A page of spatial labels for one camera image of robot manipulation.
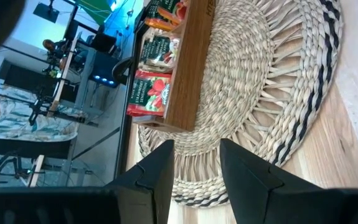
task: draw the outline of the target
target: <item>red tea packet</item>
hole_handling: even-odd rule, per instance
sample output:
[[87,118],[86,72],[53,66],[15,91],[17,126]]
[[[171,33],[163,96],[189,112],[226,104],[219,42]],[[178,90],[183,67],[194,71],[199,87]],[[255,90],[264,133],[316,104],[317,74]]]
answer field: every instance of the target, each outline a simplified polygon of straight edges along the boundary
[[136,71],[127,114],[163,116],[171,84],[171,74]]

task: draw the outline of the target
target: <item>woven placemat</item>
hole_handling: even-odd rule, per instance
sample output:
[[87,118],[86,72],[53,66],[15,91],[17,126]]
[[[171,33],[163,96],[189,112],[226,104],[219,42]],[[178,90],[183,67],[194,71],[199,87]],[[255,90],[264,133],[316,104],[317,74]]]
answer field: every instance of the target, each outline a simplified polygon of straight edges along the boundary
[[195,130],[139,127],[143,156],[175,140],[176,202],[228,203],[221,138],[277,166],[290,158],[332,82],[342,36],[340,11],[330,0],[217,2]]

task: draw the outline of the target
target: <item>patterned fabric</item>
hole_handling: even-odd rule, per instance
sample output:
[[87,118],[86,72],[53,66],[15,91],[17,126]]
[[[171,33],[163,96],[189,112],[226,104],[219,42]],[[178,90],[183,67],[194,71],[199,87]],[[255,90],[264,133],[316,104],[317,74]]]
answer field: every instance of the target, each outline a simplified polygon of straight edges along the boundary
[[[2,94],[30,102],[36,100],[34,94],[15,88],[6,88]],[[72,116],[80,114],[64,106],[59,106],[58,110]],[[31,113],[32,109],[25,103],[0,98],[0,139],[59,142],[76,137],[78,123],[39,115],[35,125],[30,126],[28,118]]]

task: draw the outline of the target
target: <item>shelf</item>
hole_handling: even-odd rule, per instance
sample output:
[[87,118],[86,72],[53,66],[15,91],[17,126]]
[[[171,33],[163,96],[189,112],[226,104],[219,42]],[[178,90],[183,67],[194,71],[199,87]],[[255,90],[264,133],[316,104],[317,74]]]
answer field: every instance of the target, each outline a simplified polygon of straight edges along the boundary
[[165,114],[134,117],[134,123],[168,132],[194,130],[214,8],[214,0],[191,1],[186,19],[173,30],[181,42]]

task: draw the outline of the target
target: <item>round seagrass mat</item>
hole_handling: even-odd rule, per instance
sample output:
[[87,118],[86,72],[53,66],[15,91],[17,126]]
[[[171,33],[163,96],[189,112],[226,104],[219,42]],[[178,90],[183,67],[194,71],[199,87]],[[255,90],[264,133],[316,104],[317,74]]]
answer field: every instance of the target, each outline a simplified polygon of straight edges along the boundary
[[332,82],[342,34],[336,0],[217,2],[195,130],[139,127],[143,156],[175,141],[173,199],[228,203],[219,141],[282,166],[304,139]]

